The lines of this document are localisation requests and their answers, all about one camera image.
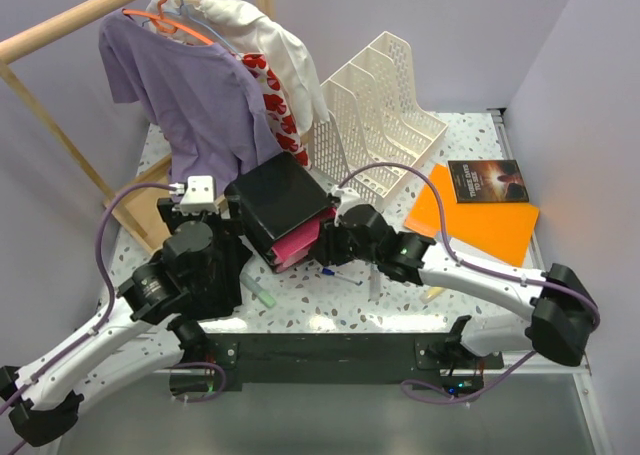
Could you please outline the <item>pink top drawer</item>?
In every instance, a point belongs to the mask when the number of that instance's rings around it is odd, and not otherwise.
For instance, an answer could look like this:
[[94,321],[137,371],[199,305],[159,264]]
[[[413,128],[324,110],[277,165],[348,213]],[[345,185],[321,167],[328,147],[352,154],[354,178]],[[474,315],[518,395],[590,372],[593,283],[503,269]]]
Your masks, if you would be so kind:
[[275,272],[280,273],[305,258],[320,234],[321,223],[335,217],[336,210],[330,208],[319,216],[303,223],[272,246],[275,255]]

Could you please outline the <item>green capped highlighter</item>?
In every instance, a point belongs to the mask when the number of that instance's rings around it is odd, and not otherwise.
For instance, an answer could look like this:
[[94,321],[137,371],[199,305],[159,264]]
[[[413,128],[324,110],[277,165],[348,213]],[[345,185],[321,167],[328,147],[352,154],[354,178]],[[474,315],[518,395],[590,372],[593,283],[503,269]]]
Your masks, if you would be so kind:
[[276,305],[276,300],[274,299],[274,297],[248,273],[242,272],[240,274],[240,282],[265,307],[273,308]]

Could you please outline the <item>black drawer cabinet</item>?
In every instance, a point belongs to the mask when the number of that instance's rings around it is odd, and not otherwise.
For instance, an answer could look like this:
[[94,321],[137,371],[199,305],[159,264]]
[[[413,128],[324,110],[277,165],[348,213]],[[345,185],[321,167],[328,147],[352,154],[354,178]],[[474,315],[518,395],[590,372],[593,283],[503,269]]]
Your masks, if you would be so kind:
[[332,208],[325,190],[289,153],[239,176],[224,195],[231,218],[273,272],[274,243]]

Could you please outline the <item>yellow capped highlighter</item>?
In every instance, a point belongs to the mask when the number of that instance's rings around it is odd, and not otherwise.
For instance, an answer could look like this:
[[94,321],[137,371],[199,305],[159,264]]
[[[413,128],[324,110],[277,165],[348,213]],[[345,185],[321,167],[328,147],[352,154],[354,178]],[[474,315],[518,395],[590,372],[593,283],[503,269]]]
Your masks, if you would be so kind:
[[420,296],[420,300],[423,304],[428,304],[442,295],[444,292],[445,288],[443,287],[430,287]]

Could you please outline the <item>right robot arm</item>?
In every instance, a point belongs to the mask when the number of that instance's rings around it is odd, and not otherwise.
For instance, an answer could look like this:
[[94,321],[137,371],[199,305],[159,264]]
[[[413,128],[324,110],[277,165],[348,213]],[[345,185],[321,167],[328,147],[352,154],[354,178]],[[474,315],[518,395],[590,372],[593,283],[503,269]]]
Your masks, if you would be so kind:
[[506,317],[466,322],[446,342],[446,357],[459,368],[495,351],[519,350],[576,367],[600,323],[597,305],[571,268],[523,269],[454,251],[394,230],[368,204],[322,222],[310,255],[324,266],[364,261],[393,281],[442,287],[507,310]]

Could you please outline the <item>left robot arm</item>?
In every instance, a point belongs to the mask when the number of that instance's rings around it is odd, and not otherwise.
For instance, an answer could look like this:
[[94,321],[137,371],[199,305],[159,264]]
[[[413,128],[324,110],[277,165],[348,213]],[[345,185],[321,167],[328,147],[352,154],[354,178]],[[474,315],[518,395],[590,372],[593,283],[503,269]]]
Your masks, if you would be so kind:
[[252,253],[237,223],[215,211],[183,214],[168,198],[157,210],[168,238],[106,306],[39,360],[2,367],[1,410],[25,443],[58,439],[110,388],[174,364],[200,365],[209,351],[202,322],[241,305],[239,278]]

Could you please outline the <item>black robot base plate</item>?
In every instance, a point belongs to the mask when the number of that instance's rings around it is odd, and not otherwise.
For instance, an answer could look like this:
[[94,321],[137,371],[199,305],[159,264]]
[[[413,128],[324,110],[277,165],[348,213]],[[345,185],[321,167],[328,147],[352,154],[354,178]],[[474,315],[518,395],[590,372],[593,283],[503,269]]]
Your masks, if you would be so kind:
[[206,354],[226,376],[207,368],[170,372],[174,396],[198,397],[240,391],[246,384],[398,385],[419,379],[454,395],[484,386],[486,369],[501,369],[503,357],[464,355],[457,345],[470,318],[456,320],[450,332],[215,334]]

